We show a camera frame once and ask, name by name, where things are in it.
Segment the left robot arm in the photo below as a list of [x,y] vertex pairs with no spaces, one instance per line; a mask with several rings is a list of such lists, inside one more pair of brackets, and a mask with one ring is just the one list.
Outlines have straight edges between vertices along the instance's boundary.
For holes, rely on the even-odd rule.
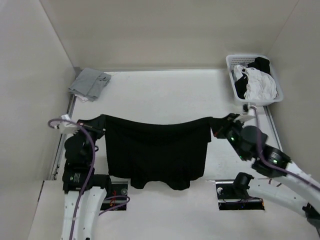
[[112,195],[110,177],[96,174],[94,164],[99,150],[96,141],[103,128],[75,123],[62,115],[60,131],[73,136],[65,141],[65,165],[62,175],[64,216],[62,240],[92,240],[100,208]]

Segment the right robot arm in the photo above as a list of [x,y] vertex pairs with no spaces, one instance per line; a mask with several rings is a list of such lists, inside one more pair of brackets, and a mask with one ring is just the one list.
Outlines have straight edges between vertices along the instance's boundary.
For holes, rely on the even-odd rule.
[[248,115],[230,113],[210,120],[210,127],[214,137],[226,139],[242,161],[253,161],[251,168],[258,174],[288,189],[283,191],[248,173],[239,172],[226,187],[217,187],[218,199],[226,204],[268,200],[296,212],[319,228],[319,182],[303,172],[284,152],[268,145],[268,135],[258,124],[245,126],[244,122],[250,119],[258,119],[256,112]]

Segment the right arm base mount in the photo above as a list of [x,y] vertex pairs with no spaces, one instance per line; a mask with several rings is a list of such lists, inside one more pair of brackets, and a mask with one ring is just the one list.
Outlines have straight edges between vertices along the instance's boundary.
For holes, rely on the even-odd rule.
[[249,196],[247,193],[236,192],[233,181],[216,181],[218,209],[220,211],[264,211],[262,198]]

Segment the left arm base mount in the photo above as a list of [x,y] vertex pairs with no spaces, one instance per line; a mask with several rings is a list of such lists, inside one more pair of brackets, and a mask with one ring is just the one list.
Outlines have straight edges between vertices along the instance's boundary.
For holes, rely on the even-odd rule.
[[103,200],[100,210],[106,211],[124,204],[128,200],[126,197],[128,195],[128,186],[128,182],[125,181],[112,182],[110,191]]

